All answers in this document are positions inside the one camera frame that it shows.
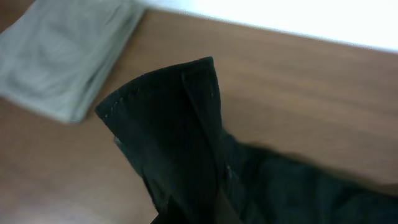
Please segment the black shorts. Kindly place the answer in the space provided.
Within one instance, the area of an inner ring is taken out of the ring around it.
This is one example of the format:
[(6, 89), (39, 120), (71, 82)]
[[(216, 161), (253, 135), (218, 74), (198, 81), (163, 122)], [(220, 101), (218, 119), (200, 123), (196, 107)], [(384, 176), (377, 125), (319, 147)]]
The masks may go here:
[(96, 114), (143, 179), (156, 223), (396, 223), (397, 198), (237, 142), (212, 57), (143, 74)]

